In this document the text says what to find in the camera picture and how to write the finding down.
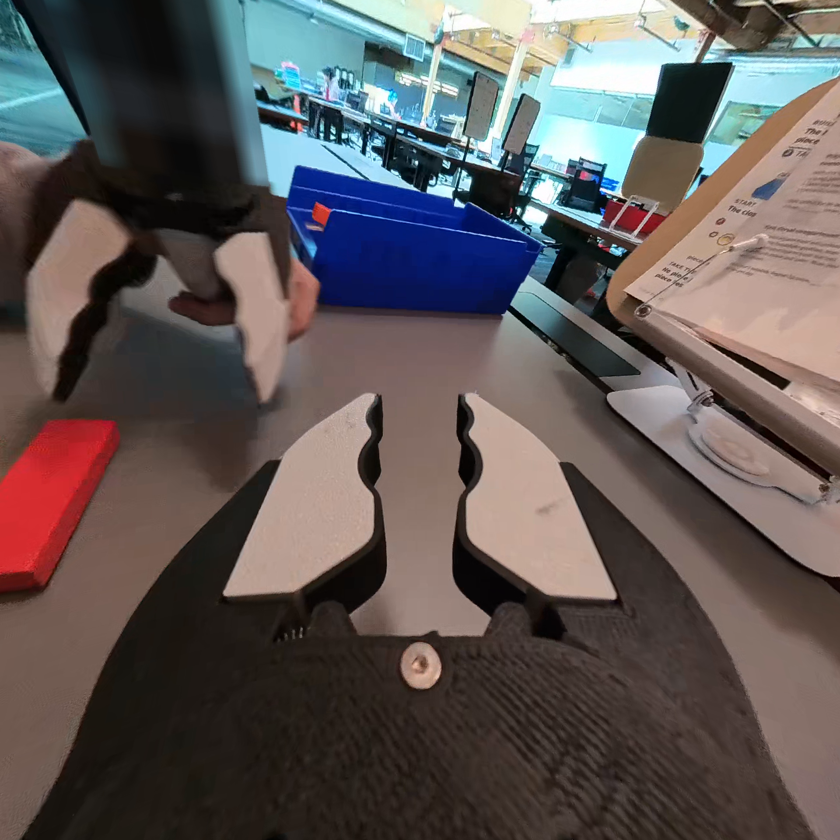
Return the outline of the red rectangular block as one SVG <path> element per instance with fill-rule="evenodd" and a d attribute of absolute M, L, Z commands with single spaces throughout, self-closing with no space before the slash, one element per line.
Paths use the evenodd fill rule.
<path fill-rule="evenodd" d="M 1 483 L 1 593 L 43 589 L 119 447 L 116 423 L 46 423 Z"/>

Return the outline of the white table with wooden edge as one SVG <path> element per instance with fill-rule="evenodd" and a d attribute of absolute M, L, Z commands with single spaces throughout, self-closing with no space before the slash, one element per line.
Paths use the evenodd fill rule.
<path fill-rule="evenodd" d="M 265 124 L 261 124 L 260 129 L 269 188 L 278 196 L 288 196 L 293 173 L 299 166 L 413 189 L 412 184 L 386 170 L 379 161 L 369 159 L 350 146 L 315 140 L 303 133 L 292 133 Z"/>

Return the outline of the blue plastic bin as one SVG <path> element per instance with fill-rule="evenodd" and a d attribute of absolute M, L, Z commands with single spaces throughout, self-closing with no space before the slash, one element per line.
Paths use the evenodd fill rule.
<path fill-rule="evenodd" d="M 469 203 L 298 165 L 290 239 L 326 306 L 500 316 L 541 244 Z"/>

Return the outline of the black and cream board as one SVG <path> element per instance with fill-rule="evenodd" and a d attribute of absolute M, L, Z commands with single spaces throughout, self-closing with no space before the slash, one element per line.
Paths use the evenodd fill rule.
<path fill-rule="evenodd" d="M 655 203 L 668 215 L 701 170 L 704 142 L 728 88 L 731 62 L 663 65 L 644 136 L 637 142 L 619 193 Z"/>

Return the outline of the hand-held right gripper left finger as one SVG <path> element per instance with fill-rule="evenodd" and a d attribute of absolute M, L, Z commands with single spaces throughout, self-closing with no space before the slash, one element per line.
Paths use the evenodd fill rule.
<path fill-rule="evenodd" d="M 311 427 L 280 458 L 224 588 L 229 602 L 283 602 L 352 613 L 382 587 L 386 546 L 381 395 L 364 393 Z"/>

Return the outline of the red plastic bin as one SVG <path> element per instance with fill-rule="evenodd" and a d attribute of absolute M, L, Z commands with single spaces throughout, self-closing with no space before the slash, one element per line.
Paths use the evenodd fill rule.
<path fill-rule="evenodd" d="M 657 207 L 656 203 L 608 197 L 602 216 L 603 223 L 611 229 L 629 234 L 648 235 L 664 219 L 657 212 Z"/>

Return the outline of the dotted panel on stand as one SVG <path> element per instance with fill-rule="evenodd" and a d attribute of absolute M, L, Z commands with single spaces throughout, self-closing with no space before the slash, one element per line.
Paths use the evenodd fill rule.
<path fill-rule="evenodd" d="M 541 103 L 537 99 L 527 93 L 520 95 L 502 141 L 501 171 L 505 170 L 512 156 L 523 154 L 540 109 Z"/>
<path fill-rule="evenodd" d="M 462 163 L 465 170 L 468 169 L 466 162 L 470 153 L 470 144 L 473 141 L 478 144 L 487 139 L 498 94 L 498 83 L 485 73 L 477 70 L 472 80 L 463 129 L 465 152 Z"/>

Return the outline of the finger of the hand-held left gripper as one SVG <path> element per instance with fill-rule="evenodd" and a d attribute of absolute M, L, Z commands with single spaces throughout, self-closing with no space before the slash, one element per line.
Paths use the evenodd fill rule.
<path fill-rule="evenodd" d="M 79 199 L 68 206 L 26 279 L 28 347 L 53 401 L 69 399 L 121 291 L 146 284 L 157 261 L 107 207 Z"/>
<path fill-rule="evenodd" d="M 260 404 L 277 392 L 287 357 L 289 305 L 266 233 L 239 233 L 214 254 L 235 299 L 234 324 Z"/>

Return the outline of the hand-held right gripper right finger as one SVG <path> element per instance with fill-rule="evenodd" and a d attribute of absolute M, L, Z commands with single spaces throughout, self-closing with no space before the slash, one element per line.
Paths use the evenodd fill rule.
<path fill-rule="evenodd" d="M 458 396 L 455 582 L 484 614 L 611 605 L 616 586 L 564 468 L 535 434 L 478 394 Z"/>

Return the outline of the black office chair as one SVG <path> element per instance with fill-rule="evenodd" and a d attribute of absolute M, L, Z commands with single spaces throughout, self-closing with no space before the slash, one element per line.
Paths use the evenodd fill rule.
<path fill-rule="evenodd" d="M 522 214 L 529 197 L 522 192 L 525 169 L 460 166 L 453 198 L 464 205 L 471 203 L 494 217 L 511 221 Z"/>

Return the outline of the wooden document stand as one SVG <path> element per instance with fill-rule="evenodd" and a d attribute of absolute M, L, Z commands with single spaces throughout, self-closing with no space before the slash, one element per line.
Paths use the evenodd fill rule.
<path fill-rule="evenodd" d="M 679 384 L 607 401 L 791 560 L 838 589 L 838 391 L 790 381 L 626 294 L 732 181 L 715 173 L 611 280 L 612 315 L 665 356 Z"/>

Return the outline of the person's left hand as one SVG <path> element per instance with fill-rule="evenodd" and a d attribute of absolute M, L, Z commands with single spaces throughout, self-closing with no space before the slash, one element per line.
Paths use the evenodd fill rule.
<path fill-rule="evenodd" d="M 317 310 L 320 284 L 300 260 L 290 258 L 290 303 L 287 341 L 293 343 L 308 331 Z M 237 301 L 235 294 L 224 286 L 222 293 L 205 301 L 189 291 L 169 300 L 169 309 L 176 315 L 207 327 L 231 326 L 235 323 Z"/>

